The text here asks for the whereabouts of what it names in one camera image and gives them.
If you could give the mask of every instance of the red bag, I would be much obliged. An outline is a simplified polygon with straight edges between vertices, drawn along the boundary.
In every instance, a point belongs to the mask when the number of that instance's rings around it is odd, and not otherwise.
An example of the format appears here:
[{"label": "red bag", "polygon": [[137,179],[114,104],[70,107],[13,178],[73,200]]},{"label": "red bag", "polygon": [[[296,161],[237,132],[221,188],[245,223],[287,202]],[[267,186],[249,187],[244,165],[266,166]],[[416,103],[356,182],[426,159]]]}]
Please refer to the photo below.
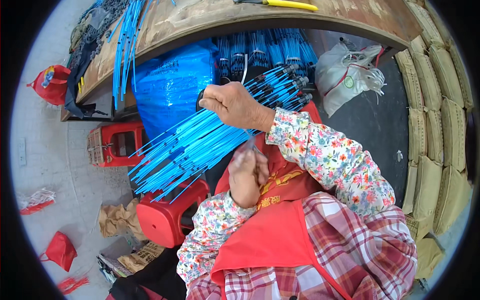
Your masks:
[{"label": "red bag", "polygon": [[[53,78],[46,87],[43,87],[42,83],[49,72],[53,72]],[[40,72],[36,79],[27,86],[33,87],[35,92],[47,102],[53,105],[62,105],[65,104],[68,75],[70,75],[70,69],[61,65],[50,66]]]},{"label": "red bag", "polygon": [[[41,257],[43,255],[46,255],[47,258],[42,259]],[[55,236],[53,236],[50,245],[48,245],[47,251],[40,254],[38,259],[41,262],[53,261],[68,272],[70,271],[70,266],[75,257],[77,257],[77,251],[72,245],[72,242],[70,242],[66,235],[57,231]]]}]

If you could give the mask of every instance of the person's left hand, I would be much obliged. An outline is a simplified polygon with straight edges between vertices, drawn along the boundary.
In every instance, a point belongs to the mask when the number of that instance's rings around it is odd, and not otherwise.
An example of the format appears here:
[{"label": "person's left hand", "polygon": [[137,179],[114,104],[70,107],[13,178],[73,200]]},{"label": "person's left hand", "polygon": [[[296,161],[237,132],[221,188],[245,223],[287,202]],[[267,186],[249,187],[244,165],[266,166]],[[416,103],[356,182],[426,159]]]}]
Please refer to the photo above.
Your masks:
[{"label": "person's left hand", "polygon": [[268,180],[267,158],[251,149],[234,157],[228,166],[230,195],[238,206],[253,207],[260,198],[259,184]]}]

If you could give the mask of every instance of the pliers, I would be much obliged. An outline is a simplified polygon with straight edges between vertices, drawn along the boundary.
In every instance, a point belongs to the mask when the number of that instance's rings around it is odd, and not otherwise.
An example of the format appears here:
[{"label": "pliers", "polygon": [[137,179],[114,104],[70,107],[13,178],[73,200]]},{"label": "pliers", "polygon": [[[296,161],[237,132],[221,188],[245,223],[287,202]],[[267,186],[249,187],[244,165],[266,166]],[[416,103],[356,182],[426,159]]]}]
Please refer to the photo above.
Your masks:
[{"label": "pliers", "polygon": [[294,1],[285,1],[285,0],[233,0],[234,3],[253,3],[253,4],[263,4],[263,5],[272,5],[272,6],[283,6],[291,8],[301,8],[309,11],[317,11],[318,8],[315,5],[294,2]]}]

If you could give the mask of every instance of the red stool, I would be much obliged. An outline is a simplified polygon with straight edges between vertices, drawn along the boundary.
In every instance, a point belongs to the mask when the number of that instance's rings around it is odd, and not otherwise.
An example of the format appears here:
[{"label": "red stool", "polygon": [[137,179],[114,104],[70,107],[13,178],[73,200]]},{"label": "red stool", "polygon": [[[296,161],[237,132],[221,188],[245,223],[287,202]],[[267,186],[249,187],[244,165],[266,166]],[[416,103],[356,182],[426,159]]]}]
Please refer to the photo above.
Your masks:
[{"label": "red stool", "polygon": [[144,125],[141,121],[117,123],[93,129],[87,137],[87,149],[89,162],[98,167],[135,167],[143,159],[144,155],[135,154],[120,156],[121,149],[119,139],[121,133],[133,132],[135,151],[143,146],[142,131]]},{"label": "red stool", "polygon": [[[185,188],[187,185],[187,182],[183,182],[179,187]],[[167,248],[182,244],[185,240],[182,228],[193,229],[193,226],[181,223],[182,214],[194,203],[199,206],[209,192],[208,184],[198,179],[172,204],[163,199],[150,202],[160,194],[160,191],[147,193],[137,205],[137,216],[142,231],[151,241]]]}]

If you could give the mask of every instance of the wooden table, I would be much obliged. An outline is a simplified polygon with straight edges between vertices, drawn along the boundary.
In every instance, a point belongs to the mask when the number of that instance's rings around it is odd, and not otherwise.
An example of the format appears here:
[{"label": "wooden table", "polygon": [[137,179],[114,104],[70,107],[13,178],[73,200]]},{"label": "wooden table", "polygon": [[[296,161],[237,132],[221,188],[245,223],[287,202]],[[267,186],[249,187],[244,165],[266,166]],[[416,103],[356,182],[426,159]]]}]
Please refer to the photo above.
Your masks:
[{"label": "wooden table", "polygon": [[[315,12],[232,0],[153,0],[147,10],[136,48],[136,65],[189,43],[213,36],[265,28],[312,28],[344,32],[374,40],[402,51],[421,28],[401,0],[301,0],[318,7]],[[83,92],[77,103],[84,103],[100,86],[112,84],[113,65],[120,27],[111,42],[84,75]],[[70,113],[62,113],[66,121]]]}]

